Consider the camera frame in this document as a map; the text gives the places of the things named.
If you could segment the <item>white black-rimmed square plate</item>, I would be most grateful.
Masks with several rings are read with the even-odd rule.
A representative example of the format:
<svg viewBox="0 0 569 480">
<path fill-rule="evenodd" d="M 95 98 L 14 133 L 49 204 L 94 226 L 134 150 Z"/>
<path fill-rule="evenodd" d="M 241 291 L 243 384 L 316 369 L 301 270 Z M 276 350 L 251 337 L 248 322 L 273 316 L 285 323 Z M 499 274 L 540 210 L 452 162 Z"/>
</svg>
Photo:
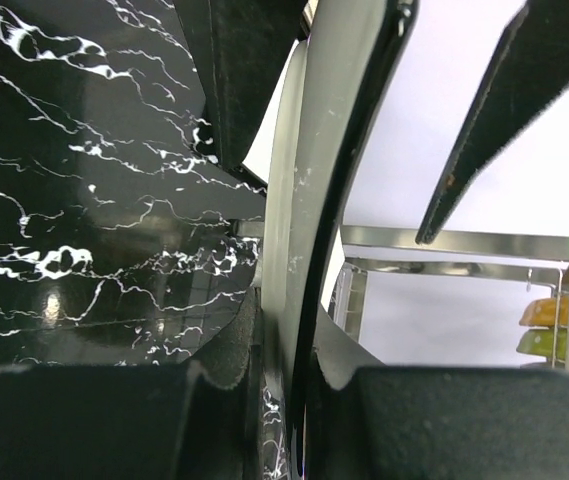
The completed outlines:
<svg viewBox="0 0 569 480">
<path fill-rule="evenodd" d="M 266 383 L 303 472 L 308 369 L 328 265 L 372 125 L 416 20 L 414 1 L 323 1 L 290 57 L 262 248 Z"/>
</svg>

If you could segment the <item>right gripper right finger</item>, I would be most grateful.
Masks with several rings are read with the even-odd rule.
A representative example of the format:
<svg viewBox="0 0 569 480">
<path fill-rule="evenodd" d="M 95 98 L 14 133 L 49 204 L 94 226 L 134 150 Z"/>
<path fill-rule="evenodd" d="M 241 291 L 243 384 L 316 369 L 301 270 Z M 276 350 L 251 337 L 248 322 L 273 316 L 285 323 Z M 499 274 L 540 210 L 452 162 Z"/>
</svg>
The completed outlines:
<svg viewBox="0 0 569 480">
<path fill-rule="evenodd" d="M 325 312 L 308 387 L 312 479 L 569 479 L 569 375 L 380 363 Z"/>
</svg>

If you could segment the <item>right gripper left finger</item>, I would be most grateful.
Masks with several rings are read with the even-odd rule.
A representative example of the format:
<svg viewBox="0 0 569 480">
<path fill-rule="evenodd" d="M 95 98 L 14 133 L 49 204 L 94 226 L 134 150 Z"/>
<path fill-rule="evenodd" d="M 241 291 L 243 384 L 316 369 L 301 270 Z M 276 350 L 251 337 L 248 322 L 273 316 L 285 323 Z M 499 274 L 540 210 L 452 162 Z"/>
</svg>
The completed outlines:
<svg viewBox="0 0 569 480">
<path fill-rule="evenodd" d="M 0 367 L 0 479 L 256 479 L 257 290 L 191 358 Z"/>
</svg>

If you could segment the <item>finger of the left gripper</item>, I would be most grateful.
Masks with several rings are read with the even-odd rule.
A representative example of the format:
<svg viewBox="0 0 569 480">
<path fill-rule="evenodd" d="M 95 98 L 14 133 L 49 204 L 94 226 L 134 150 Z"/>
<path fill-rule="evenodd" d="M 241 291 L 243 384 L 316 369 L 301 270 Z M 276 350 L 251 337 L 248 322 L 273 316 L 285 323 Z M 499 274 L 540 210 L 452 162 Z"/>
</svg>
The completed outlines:
<svg viewBox="0 0 569 480">
<path fill-rule="evenodd" d="M 304 1 L 174 3 L 206 97 L 216 156 L 243 163 L 301 29 Z"/>
<path fill-rule="evenodd" d="M 475 178 L 569 87 L 569 1 L 527 1 L 494 49 L 415 241 L 430 244 Z"/>
</svg>

